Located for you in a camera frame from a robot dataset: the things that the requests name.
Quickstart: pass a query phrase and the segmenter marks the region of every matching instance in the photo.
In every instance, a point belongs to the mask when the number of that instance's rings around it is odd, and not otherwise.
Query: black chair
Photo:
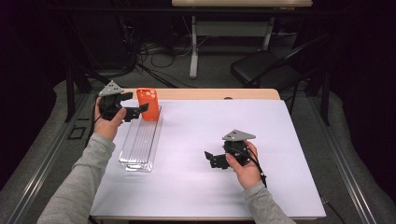
[[[283,58],[277,58],[269,51],[258,51],[240,59],[231,65],[231,73],[244,84],[244,88],[275,89],[282,92],[294,86],[289,112],[291,114],[299,83],[319,72],[318,64],[308,72],[301,74],[291,65],[308,53],[324,45],[331,39],[329,34],[321,35],[300,47],[293,49]]]

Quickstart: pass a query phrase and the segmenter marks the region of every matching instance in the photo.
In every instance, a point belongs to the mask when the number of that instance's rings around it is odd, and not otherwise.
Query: chair leg
[[[293,95],[291,96],[291,102],[290,102],[290,108],[289,108],[289,114],[290,115],[291,115],[291,112],[293,111],[294,101],[296,99],[296,95],[297,95],[297,90],[298,90],[298,85],[299,84],[300,84],[300,82],[298,82],[297,84],[294,85]]]

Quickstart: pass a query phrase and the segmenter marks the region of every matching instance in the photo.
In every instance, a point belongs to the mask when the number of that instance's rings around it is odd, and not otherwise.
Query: gray sleeve
[[[244,191],[247,208],[253,215],[256,224],[264,223],[295,223],[286,216],[279,205],[273,200],[271,193],[262,182]]]
[[[114,143],[94,133],[37,223],[87,223],[94,196],[114,148]]]

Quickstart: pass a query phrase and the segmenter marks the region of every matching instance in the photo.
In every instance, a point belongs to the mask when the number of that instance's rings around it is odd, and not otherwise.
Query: hand
[[[125,118],[126,109],[121,108],[119,112],[114,116],[112,120],[106,120],[101,118],[101,114],[99,112],[99,104],[101,98],[97,98],[96,106],[95,106],[95,126],[93,131],[102,135],[103,137],[107,138],[110,141],[114,140],[116,137],[117,129],[122,124],[122,120]]]
[[[251,158],[255,158],[253,153],[257,155],[257,148],[250,143],[249,141],[245,141],[245,144],[251,149],[252,152],[249,151],[249,155]],[[238,181],[244,189],[248,189],[258,182],[262,181],[259,169],[253,161],[249,161],[246,165],[242,166],[239,162],[233,157],[233,155],[227,153],[226,160],[236,172],[236,176],[238,177]]]

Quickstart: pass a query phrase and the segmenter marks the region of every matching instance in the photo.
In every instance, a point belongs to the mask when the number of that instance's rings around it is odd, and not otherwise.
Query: black curtain
[[[323,31],[333,35],[325,52],[331,63],[331,90],[343,100],[354,148],[396,202],[396,3],[315,0],[313,10],[323,9],[345,16],[306,20],[296,45]],[[317,58],[306,64],[317,63]]]
[[[0,8],[2,188],[50,116],[64,66],[29,3],[3,1]]]

